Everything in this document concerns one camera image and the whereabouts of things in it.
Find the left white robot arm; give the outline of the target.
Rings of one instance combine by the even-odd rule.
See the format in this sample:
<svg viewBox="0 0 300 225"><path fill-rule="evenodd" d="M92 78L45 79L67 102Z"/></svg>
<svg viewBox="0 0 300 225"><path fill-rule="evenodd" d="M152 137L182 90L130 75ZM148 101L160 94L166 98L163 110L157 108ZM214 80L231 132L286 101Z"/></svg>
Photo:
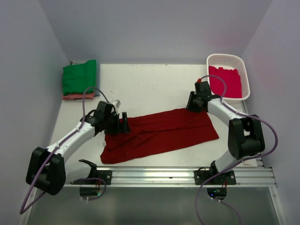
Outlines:
<svg viewBox="0 0 300 225"><path fill-rule="evenodd" d="M118 112L119 100L100 101L97 108L83 114L76 127L62 139L46 147L37 147L31 155L26 183L50 195L58 194L65 184L73 181L97 183L100 178L97 165L80 159L66 167L69 158L98 133L129 133L127 113Z"/></svg>

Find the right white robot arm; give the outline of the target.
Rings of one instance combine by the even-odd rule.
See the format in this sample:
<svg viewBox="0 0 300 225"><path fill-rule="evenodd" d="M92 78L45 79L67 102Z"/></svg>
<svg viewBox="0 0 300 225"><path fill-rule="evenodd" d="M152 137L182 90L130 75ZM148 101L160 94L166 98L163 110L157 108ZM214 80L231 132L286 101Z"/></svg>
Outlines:
<svg viewBox="0 0 300 225"><path fill-rule="evenodd" d="M255 118L239 115L239 111L224 102L219 95L213 95L208 82L199 79L195 91L190 92L187 110L195 113L208 112L228 126L228 150L210 164L208 170L195 171L195 182L201 184L235 184L233 172L224 169L246 157L252 157L264 151L265 142L261 122Z"/></svg>

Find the dark red t-shirt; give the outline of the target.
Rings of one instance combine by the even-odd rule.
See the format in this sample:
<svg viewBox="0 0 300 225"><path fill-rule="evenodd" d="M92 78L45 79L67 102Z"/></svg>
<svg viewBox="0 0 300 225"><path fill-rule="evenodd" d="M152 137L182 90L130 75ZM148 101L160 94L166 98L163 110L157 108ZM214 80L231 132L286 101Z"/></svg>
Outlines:
<svg viewBox="0 0 300 225"><path fill-rule="evenodd" d="M106 134L103 164L179 150L219 138L206 112L184 108L128 119L130 133Z"/></svg>

